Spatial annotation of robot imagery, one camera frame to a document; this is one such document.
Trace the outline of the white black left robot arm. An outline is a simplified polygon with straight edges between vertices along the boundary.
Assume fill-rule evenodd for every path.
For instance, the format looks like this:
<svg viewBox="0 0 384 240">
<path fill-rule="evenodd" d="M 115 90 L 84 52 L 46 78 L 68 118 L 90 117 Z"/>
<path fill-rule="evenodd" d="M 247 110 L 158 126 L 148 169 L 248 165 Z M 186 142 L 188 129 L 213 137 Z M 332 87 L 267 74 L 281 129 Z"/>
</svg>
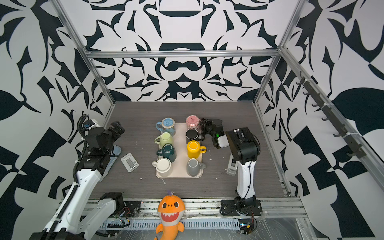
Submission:
<svg viewBox="0 0 384 240">
<path fill-rule="evenodd" d="M 41 232 L 31 235 L 32 240 L 90 240 L 108 217 L 119 217 L 126 206 L 122 193 L 108 192 L 85 218 L 81 217 L 95 186 L 121 153 L 114 143 L 125 129 L 119 121 L 105 129 L 84 114 L 78 120 L 77 130 L 84 147 L 73 168 L 74 182 L 52 219 Z"/>
</svg>

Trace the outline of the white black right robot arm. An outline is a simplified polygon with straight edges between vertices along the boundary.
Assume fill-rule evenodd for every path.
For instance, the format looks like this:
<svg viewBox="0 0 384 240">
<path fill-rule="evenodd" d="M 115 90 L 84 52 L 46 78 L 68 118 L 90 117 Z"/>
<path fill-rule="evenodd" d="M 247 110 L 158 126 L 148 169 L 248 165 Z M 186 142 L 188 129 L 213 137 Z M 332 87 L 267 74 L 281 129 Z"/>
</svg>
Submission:
<svg viewBox="0 0 384 240">
<path fill-rule="evenodd" d="M 254 170 L 261 153 L 258 138 L 247 127 L 224 131 L 220 119 L 201 119 L 200 127 L 204 135 L 212 137 L 213 146 L 217 149 L 229 147 L 231 155 L 227 174 L 238 176 L 235 206 L 243 212 L 256 205 L 254 190 Z"/>
</svg>

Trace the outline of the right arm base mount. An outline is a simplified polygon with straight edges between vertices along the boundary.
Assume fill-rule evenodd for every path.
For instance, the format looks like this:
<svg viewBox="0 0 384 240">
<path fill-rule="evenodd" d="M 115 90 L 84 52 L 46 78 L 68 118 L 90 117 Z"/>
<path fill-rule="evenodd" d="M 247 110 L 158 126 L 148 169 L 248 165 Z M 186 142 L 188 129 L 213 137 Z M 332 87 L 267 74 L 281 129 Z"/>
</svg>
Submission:
<svg viewBox="0 0 384 240">
<path fill-rule="evenodd" d="M 261 216 L 262 212 L 261 202 L 255 198 L 221 200 L 220 214 L 223 216 Z"/>
</svg>

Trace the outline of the blue butterfly mug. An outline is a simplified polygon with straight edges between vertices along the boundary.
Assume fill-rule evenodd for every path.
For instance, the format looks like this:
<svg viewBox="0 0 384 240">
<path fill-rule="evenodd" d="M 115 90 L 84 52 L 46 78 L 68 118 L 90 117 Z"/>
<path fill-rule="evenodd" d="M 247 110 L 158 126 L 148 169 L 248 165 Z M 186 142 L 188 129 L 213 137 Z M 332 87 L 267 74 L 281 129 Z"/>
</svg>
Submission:
<svg viewBox="0 0 384 240">
<path fill-rule="evenodd" d="M 176 122 L 173 118 L 164 118 L 162 121 L 156 123 L 158 131 L 167 132 L 174 136 L 176 133 Z"/>
</svg>

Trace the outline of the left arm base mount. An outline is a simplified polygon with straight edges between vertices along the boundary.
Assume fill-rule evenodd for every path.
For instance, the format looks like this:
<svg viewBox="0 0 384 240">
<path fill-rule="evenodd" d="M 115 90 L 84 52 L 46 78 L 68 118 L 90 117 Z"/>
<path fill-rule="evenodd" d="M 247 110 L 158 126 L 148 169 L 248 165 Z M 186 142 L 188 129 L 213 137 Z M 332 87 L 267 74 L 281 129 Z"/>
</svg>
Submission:
<svg viewBox="0 0 384 240">
<path fill-rule="evenodd" d="M 141 201 L 125 201 L 123 209 L 119 212 L 121 218 L 137 217 L 141 211 Z"/>
</svg>

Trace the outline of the pink ghost pattern mug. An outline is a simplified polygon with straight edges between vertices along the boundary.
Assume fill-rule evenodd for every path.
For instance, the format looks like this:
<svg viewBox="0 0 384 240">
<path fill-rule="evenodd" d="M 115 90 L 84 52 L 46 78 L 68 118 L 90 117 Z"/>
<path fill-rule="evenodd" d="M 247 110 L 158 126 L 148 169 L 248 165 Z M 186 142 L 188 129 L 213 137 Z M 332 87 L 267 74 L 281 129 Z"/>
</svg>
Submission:
<svg viewBox="0 0 384 240">
<path fill-rule="evenodd" d="M 196 115 L 190 115 L 186 118 L 186 125 L 188 129 L 195 129 L 200 131 L 201 125 L 200 125 L 200 118 Z"/>
</svg>

